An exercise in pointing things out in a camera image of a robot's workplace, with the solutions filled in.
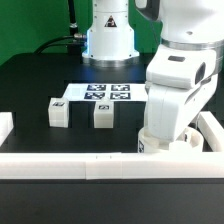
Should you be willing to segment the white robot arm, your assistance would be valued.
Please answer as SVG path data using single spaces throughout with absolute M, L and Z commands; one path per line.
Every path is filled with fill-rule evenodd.
M 146 128 L 174 141 L 208 102 L 222 67 L 224 0 L 134 0 L 145 18 L 162 23 L 161 42 L 146 70 Z M 83 61 L 118 66 L 139 56 L 128 0 L 92 0 Z

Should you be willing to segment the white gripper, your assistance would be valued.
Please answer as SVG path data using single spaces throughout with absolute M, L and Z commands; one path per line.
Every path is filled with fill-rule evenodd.
M 214 94 L 214 50 L 185 51 L 160 45 L 146 70 L 150 84 L 147 121 L 150 134 L 175 141 Z

